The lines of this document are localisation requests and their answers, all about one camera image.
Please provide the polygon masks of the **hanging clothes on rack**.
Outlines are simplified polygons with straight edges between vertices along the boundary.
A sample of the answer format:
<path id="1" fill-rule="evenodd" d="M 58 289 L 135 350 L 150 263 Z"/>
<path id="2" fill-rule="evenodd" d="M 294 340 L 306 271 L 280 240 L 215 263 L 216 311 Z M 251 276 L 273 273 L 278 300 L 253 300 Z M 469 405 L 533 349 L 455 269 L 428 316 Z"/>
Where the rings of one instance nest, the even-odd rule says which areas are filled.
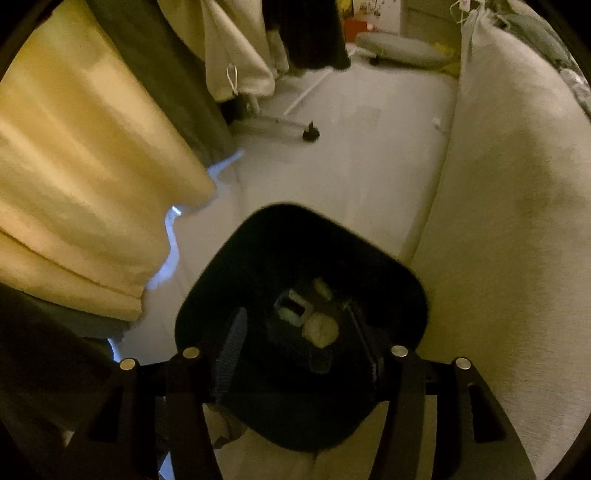
<path id="1" fill-rule="evenodd" d="M 91 1 L 123 62 L 205 167 L 276 78 L 351 65 L 334 1 Z"/>

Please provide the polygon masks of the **black trash bin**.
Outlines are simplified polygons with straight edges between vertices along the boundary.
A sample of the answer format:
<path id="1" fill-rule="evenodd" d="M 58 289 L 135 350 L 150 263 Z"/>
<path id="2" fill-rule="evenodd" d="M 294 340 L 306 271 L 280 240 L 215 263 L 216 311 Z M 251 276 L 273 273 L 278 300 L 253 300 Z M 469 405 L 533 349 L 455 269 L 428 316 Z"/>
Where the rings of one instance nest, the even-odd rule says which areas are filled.
<path id="1" fill-rule="evenodd" d="M 206 266 L 175 322 L 217 404 L 280 447 L 315 453 L 356 431 L 382 399 L 396 345 L 429 316 L 414 273 L 329 218 L 281 203 L 253 213 Z"/>

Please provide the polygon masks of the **white clothes rack base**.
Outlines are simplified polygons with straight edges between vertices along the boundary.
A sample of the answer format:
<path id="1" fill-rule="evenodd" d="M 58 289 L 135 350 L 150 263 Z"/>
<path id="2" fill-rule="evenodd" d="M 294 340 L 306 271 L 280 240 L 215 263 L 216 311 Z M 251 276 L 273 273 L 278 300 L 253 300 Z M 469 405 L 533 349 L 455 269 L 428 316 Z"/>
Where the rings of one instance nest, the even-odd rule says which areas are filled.
<path id="1" fill-rule="evenodd" d="M 226 71 L 226 79 L 235 97 L 232 99 L 238 111 L 236 120 L 257 121 L 269 125 L 296 129 L 301 133 L 301 140 L 305 143 L 315 143 L 321 138 L 320 129 L 314 120 L 298 121 L 294 118 L 297 108 L 304 105 L 304 101 L 311 97 L 328 80 L 335 70 L 324 68 L 320 70 L 294 69 L 287 73 L 280 73 L 276 78 L 273 96 L 256 97 L 252 94 L 238 91 L 238 68 Z"/>

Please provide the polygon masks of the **grey cushioned stool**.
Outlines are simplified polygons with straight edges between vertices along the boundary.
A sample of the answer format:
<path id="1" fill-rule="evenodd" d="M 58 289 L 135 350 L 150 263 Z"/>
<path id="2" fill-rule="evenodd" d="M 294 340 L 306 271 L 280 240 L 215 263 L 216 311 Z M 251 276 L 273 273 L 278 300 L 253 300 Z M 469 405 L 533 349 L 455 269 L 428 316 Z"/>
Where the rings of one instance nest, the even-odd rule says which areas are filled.
<path id="1" fill-rule="evenodd" d="M 454 64 L 454 54 L 442 53 L 435 46 L 421 40 L 384 32 L 362 32 L 356 35 L 356 47 L 373 55 L 370 64 L 394 63 L 412 68 L 439 70 Z"/>

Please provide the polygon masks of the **yellow garment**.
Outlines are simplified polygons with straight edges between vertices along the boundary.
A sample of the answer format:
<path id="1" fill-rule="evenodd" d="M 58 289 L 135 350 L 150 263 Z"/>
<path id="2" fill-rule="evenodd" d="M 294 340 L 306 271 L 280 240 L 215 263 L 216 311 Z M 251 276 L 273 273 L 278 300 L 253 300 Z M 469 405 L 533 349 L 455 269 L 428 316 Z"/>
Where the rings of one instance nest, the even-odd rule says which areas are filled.
<path id="1" fill-rule="evenodd" d="M 1 82 L 2 283 L 134 321 L 168 211 L 214 191 L 86 4 L 58 6 Z"/>

